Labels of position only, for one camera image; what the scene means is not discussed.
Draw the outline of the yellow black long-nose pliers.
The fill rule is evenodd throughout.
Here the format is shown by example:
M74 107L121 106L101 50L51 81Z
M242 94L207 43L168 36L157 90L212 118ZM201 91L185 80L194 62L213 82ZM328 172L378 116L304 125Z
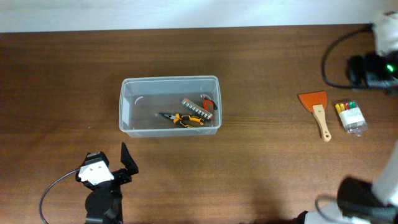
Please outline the yellow black long-nose pliers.
M159 115L165 119L171 120L174 124L183 128L194 128L195 126L190 124L192 122L197 123L199 126L203 126L205 123L203 118L188 114L159 113Z

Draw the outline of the orange socket bit holder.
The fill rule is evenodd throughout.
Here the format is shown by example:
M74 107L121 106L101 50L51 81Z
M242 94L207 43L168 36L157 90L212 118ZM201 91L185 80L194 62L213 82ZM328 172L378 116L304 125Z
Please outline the orange socket bit holder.
M184 98L181 102L183 106L188 108L189 110L193 111L195 114L197 114L199 117L202 117L203 119L207 121L211 121L213 118L213 114L210 113L209 111L205 110L201 106L198 106L194 102L190 101L188 98Z

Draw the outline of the red handled cutting pliers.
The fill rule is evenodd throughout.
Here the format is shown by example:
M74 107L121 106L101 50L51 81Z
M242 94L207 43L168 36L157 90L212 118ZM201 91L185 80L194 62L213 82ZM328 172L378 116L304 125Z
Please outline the red handled cutting pliers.
M213 100L211 100L210 98L208 98L206 96L204 96L202 98L202 104L203 104L203 108L207 111L210 110L210 107L212 107L213 110L218 109L217 104Z

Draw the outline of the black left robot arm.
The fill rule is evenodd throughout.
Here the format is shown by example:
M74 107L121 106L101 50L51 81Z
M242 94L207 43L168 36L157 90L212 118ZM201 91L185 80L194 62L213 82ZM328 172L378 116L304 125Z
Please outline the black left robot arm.
M122 169L111 172L108 158L100 151L87 154L78 168L76 181L91 190L85 200L86 223L123 222L121 186L130 183L132 176L139 173L125 143L121 144L121 163Z

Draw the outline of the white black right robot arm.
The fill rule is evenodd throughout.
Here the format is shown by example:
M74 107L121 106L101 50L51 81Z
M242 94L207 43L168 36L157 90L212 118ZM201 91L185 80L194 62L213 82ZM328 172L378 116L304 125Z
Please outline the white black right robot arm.
M331 82L326 61L342 41L357 34L372 32L375 51L349 59L346 74L349 85ZM328 46L321 61L323 81L347 90L382 90L397 93L397 11L379 13L364 27L347 33ZM292 223L397 223L397 151L394 150L382 174L374 182L345 177L336 197L319 195L315 210L304 211Z

